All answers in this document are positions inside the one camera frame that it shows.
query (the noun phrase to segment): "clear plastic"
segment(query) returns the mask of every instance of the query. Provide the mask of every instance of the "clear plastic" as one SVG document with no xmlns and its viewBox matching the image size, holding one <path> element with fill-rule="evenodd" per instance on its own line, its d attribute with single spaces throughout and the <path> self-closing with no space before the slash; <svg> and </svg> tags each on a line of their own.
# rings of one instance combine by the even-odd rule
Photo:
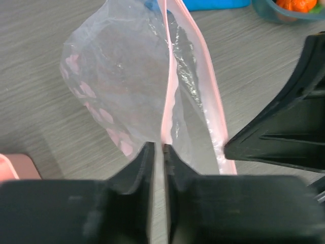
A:
<svg viewBox="0 0 325 244">
<path fill-rule="evenodd" d="M 151 141 L 172 144 L 195 168 L 182 89 L 206 122 L 219 172 L 236 174 L 223 154 L 228 135 L 204 38 L 181 0 L 158 4 L 107 0 L 65 42 L 62 76 L 130 160 Z"/>
<path fill-rule="evenodd" d="M 325 20 L 325 9 L 319 14 L 293 12 L 279 7 L 273 0 L 252 0 L 252 5 L 260 17 L 271 22 L 299 24 Z"/>
</svg>

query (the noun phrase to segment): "plastic container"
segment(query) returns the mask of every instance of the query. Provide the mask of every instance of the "plastic container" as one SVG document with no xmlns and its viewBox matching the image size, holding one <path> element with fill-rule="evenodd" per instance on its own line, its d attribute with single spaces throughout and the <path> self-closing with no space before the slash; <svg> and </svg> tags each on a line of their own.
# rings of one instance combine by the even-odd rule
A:
<svg viewBox="0 0 325 244">
<path fill-rule="evenodd" d="M 298 24 L 325 20 L 325 9 L 319 14 L 293 12 L 279 7 L 273 0 L 252 0 L 252 5 L 260 17 L 271 22 Z"/>
<path fill-rule="evenodd" d="M 0 154 L 0 182 L 13 179 L 41 179 L 41 177 L 28 156 Z"/>
<path fill-rule="evenodd" d="M 250 5 L 250 0 L 183 0 L 189 11 L 236 9 Z M 145 5 L 152 10 L 158 10 L 157 0 L 147 0 Z"/>
</svg>

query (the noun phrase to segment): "gray wooden table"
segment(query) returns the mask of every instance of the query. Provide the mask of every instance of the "gray wooden table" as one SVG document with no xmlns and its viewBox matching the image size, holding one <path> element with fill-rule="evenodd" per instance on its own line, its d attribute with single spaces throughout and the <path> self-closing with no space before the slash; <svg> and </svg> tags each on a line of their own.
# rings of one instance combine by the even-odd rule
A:
<svg viewBox="0 0 325 244">
<path fill-rule="evenodd" d="M 0 1 L 0 152 L 27 153 L 43 178 L 104 179 L 127 160 L 106 131 L 70 93 L 58 64 L 62 44 L 103 0 Z M 251 121 L 281 90 L 308 34 L 304 26 L 264 22 L 252 7 L 193 13 L 209 46 L 230 136 Z M 185 114 L 196 140 L 200 169 L 215 172 L 206 129 Z M 237 162 L 240 174 L 319 174 Z M 153 243 L 165 243 L 163 191 L 157 187 Z"/>
</svg>

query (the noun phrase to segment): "bowl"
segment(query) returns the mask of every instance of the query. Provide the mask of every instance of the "bowl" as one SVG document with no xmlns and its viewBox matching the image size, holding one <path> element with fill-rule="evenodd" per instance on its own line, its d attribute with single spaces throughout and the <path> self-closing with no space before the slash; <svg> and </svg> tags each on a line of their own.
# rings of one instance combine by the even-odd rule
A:
<svg viewBox="0 0 325 244">
<path fill-rule="evenodd" d="M 325 8 L 318 14 L 299 13 L 279 7 L 273 0 L 252 0 L 257 14 L 267 21 L 281 24 L 299 24 L 325 20 Z"/>
</svg>

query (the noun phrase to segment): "pink object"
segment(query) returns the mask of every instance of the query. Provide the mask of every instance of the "pink object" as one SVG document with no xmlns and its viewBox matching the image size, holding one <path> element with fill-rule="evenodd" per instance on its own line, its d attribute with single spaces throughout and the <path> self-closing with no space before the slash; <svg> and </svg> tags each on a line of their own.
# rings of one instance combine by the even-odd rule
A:
<svg viewBox="0 0 325 244">
<path fill-rule="evenodd" d="M 0 182 L 12 179 L 41 179 L 41 177 L 28 156 L 0 154 Z"/>
<path fill-rule="evenodd" d="M 78 57 L 79 57 L 79 55 L 70 55 L 70 57 L 66 58 L 67 64 L 71 68 L 72 72 L 75 74 L 79 73 L 79 66 L 77 64 Z"/>
<path fill-rule="evenodd" d="M 228 132 L 210 53 L 204 37 L 182 0 L 158 0 L 158 4 L 166 28 L 169 56 L 172 57 L 169 59 L 166 103 L 161 123 L 161 142 L 162 144 L 173 144 L 171 135 L 173 108 L 176 103 L 176 89 L 179 86 L 177 61 L 173 54 L 173 43 L 171 41 L 168 25 L 167 10 L 169 10 L 173 13 L 177 23 L 187 32 L 187 37 L 193 44 L 193 54 L 197 60 L 197 76 L 200 81 L 199 90 L 201 93 L 204 116 L 218 162 L 219 173 L 237 174 L 235 162 L 227 160 L 223 154 L 223 146 L 227 142 Z"/>
<path fill-rule="evenodd" d="M 83 92 L 89 96 L 90 98 L 96 98 L 95 93 L 93 92 L 93 90 L 89 87 L 89 85 L 87 85 L 85 82 L 81 81 L 81 85 L 80 88 L 83 90 Z"/>
<path fill-rule="evenodd" d="M 133 152 L 132 146 L 127 144 L 125 141 L 121 141 L 121 150 L 125 156 L 130 156 Z"/>
<path fill-rule="evenodd" d="M 85 102 L 84 106 L 87 107 L 88 111 L 91 113 L 92 117 L 95 120 L 97 120 L 99 122 L 103 121 L 101 115 L 93 107 L 91 107 L 88 102 Z"/>
<path fill-rule="evenodd" d="M 118 146 L 119 142 L 120 142 L 120 137 L 118 136 L 118 134 L 111 130 L 111 129 L 106 129 L 107 133 L 109 134 L 109 136 L 111 137 L 112 141 L 114 142 L 114 144 L 116 146 Z"/>
<path fill-rule="evenodd" d="M 112 115 L 110 115 L 107 111 L 105 111 L 104 109 L 100 108 L 100 113 L 102 115 L 102 117 L 109 123 L 113 124 L 114 120 Z"/>
</svg>

